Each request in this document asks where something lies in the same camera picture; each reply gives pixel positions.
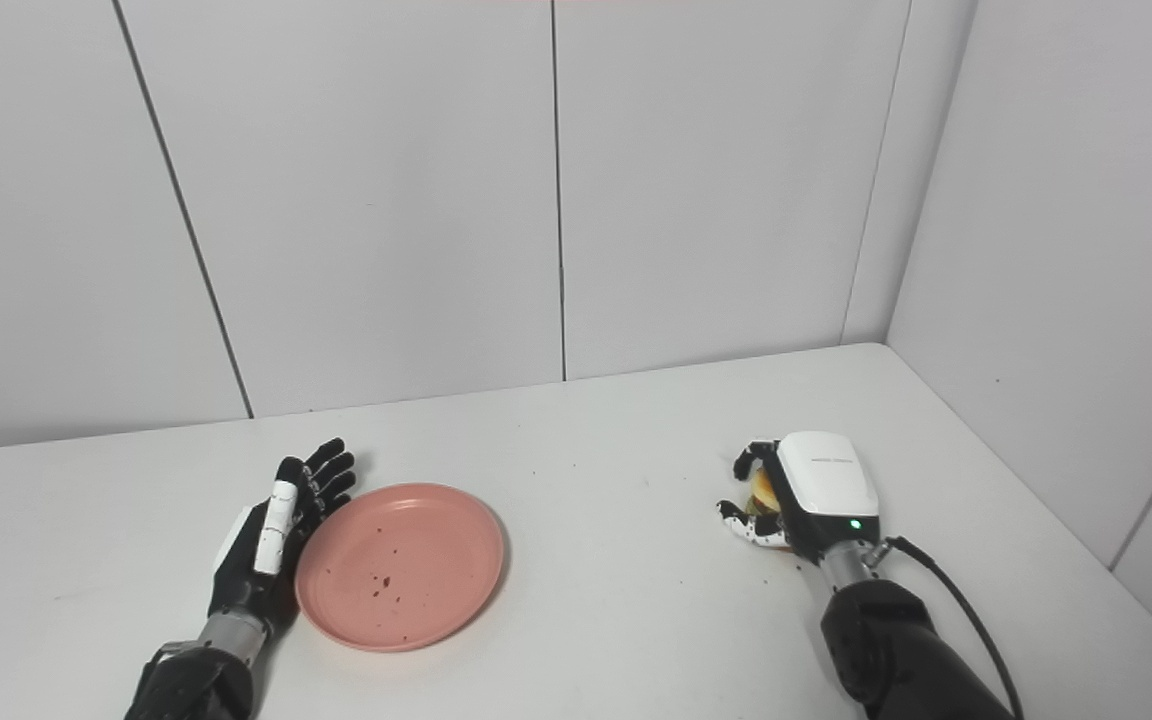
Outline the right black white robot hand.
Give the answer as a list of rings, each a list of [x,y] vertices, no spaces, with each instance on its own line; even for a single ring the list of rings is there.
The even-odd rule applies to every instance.
[[[836,550],[867,552],[881,543],[881,502],[858,450],[846,435],[799,430],[756,439],[733,461],[746,503],[717,503],[736,537],[823,564]]]

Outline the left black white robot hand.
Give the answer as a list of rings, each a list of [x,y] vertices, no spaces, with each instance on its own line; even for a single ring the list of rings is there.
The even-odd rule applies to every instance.
[[[329,439],[305,460],[288,456],[270,497],[238,515],[212,574],[210,616],[238,612],[259,621],[270,637],[285,632],[298,612],[294,574],[308,539],[349,501],[355,455],[342,438]]]

